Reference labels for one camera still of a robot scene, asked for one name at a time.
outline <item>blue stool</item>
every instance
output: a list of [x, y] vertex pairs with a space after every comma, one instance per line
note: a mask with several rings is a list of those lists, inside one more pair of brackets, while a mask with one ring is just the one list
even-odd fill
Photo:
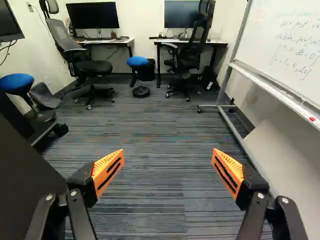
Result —
[[56, 113], [52, 110], [40, 112], [28, 96], [28, 92], [30, 91], [34, 81], [35, 79], [33, 78], [33, 76], [29, 74], [14, 73], [0, 78], [0, 89], [2, 89], [7, 94], [22, 97], [34, 111], [38, 121], [50, 121], [55, 118]]
[[133, 71], [137, 72], [139, 86], [132, 90], [133, 96], [137, 98], [145, 98], [150, 95], [150, 89], [146, 86], [142, 86], [142, 80], [144, 79], [144, 72], [150, 64], [154, 64], [143, 56], [132, 56], [127, 60], [127, 64]]

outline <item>white desk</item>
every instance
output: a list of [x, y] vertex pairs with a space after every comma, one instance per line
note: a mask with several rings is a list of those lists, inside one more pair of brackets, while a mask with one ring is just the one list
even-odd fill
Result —
[[112, 39], [112, 40], [84, 40], [78, 42], [81, 45], [91, 45], [91, 44], [107, 44], [107, 45], [125, 45], [126, 47], [130, 47], [134, 43], [134, 38], [130, 37], [129, 39]]
[[[160, 74], [160, 48], [162, 43], [170, 43], [170, 44], [175, 44], [175, 45], [185, 45], [189, 41], [188, 40], [179, 40], [179, 39], [153, 39], [154, 45], [156, 45], [156, 55], [157, 55], [157, 70], [158, 70], [158, 79], [156, 82], [156, 87], [160, 88], [161, 86], [161, 74]], [[219, 39], [211, 39], [210, 41], [205, 42], [206, 45], [210, 46], [213, 48], [212, 54], [211, 54], [211, 59], [210, 59], [210, 69], [214, 68], [216, 56], [217, 56], [217, 49], [219, 48], [226, 48], [228, 46], [228, 43], [225, 41], [221, 41]]]
[[[129, 50], [129, 57], [131, 58], [133, 56], [132, 54], [132, 45], [134, 44], [134, 38], [130, 37], [129, 39], [112, 39], [112, 40], [84, 40], [78, 42], [78, 44], [82, 45], [86, 49], [94, 47], [94, 45], [109, 45], [109, 46], [117, 46], [121, 48], [128, 48]], [[132, 81], [130, 84], [130, 87], [133, 87], [137, 81], [137, 76], [135, 74], [135, 71], [132, 70]]]

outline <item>chair backrest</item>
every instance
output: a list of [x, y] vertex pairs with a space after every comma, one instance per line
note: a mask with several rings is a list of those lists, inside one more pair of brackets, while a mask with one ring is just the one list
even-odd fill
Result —
[[50, 18], [49, 14], [59, 13], [59, 5], [56, 0], [39, 0], [39, 5], [46, 19]]
[[199, 19], [193, 25], [192, 35], [189, 42], [183, 47], [179, 54], [197, 55], [201, 54], [208, 38], [215, 11], [214, 0], [201, 0], [199, 3]]
[[47, 18], [45, 21], [61, 53], [70, 49], [82, 49], [70, 36], [63, 21], [53, 18]]

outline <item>whiteboard tray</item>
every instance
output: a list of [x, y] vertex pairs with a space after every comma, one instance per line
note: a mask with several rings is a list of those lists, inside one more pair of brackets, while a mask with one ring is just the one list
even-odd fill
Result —
[[284, 90], [279, 89], [277, 86], [267, 82], [262, 77], [249, 72], [247, 69], [244, 69], [242, 66], [237, 65], [236, 63], [228, 63], [228, 65], [234, 70], [238, 71], [260, 88], [274, 96], [280, 102], [288, 106], [291, 110], [296, 112], [300, 117], [306, 120], [309, 124], [315, 127], [320, 131], [320, 114], [305, 106], [302, 102], [298, 102], [292, 95], [288, 94]]

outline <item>stool base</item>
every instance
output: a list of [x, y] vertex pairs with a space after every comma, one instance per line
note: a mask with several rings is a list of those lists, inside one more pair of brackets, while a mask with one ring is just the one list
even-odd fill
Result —
[[150, 95], [150, 88], [146, 86], [138, 86], [132, 90], [132, 93], [136, 98], [145, 98]]

